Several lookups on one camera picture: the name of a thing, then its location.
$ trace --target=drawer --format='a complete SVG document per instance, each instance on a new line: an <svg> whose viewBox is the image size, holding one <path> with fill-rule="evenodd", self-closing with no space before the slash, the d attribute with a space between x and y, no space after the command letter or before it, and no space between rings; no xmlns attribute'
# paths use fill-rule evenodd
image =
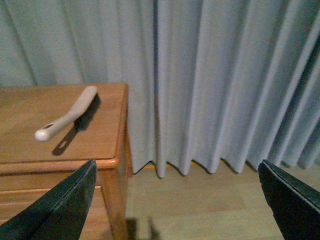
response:
<svg viewBox="0 0 320 240"><path fill-rule="evenodd" d="M72 172L44 172L0 176L0 191L51 189ZM97 174L96 186L100 186Z"/></svg>
<svg viewBox="0 0 320 240"><path fill-rule="evenodd" d="M0 224L23 211L50 189L29 189L0 192ZM96 186L80 240L113 239L100 186Z"/></svg>

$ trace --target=wooden floor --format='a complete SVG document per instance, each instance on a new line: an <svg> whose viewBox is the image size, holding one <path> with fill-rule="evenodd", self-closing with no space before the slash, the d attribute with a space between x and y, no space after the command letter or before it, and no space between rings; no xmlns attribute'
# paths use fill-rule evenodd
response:
<svg viewBox="0 0 320 240"><path fill-rule="evenodd" d="M283 169L320 191L318 165ZM129 179L126 217L133 240L283 240L258 173L235 174L223 162L214 174L168 167L163 179L142 169Z"/></svg>

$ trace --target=curtain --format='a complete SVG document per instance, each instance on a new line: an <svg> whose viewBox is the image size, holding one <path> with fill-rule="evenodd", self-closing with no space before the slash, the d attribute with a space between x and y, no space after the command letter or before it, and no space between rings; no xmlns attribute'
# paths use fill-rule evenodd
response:
<svg viewBox="0 0 320 240"><path fill-rule="evenodd" d="M0 85L127 82L133 171L320 162L320 2L6 0Z"/></svg>

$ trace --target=wooden table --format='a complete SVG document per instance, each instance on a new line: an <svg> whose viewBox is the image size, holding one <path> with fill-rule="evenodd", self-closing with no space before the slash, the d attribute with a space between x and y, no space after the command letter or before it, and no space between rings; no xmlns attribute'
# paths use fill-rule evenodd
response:
<svg viewBox="0 0 320 240"><path fill-rule="evenodd" d="M70 124L47 142L36 141L35 132L66 114L87 85L0 87L0 224L95 159L97 183L80 239L128 238L128 86L95 86L100 106L88 128L77 132Z"/></svg>

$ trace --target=brush handle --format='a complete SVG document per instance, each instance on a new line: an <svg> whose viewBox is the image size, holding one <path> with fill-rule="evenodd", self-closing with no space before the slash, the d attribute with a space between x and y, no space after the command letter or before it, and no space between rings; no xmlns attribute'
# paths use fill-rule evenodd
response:
<svg viewBox="0 0 320 240"><path fill-rule="evenodd" d="M67 125L74 122L85 113L97 94L97 91L98 88L96 86L87 86L67 114L36 131L35 139L40 142L49 141Z"/></svg>

